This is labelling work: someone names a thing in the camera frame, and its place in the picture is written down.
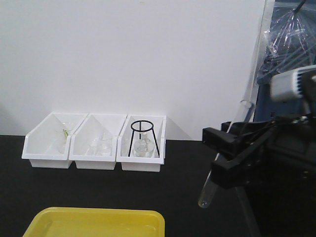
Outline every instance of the black countertop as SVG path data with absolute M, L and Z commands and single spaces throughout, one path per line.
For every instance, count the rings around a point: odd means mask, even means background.
M 155 210 L 165 236 L 253 236 L 251 214 L 236 189 L 219 189 L 208 209 L 198 196 L 215 152 L 198 141 L 166 143 L 160 173 L 32 168 L 21 159 L 23 136 L 0 136 L 0 236 L 22 236 L 33 217 L 51 206 Z

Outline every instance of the plastic bag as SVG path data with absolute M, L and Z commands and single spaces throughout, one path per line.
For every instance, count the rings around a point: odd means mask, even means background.
M 258 84 L 268 84 L 276 74 L 316 64 L 316 4 L 298 9 L 298 4 L 276 3 L 265 39 L 267 50 Z

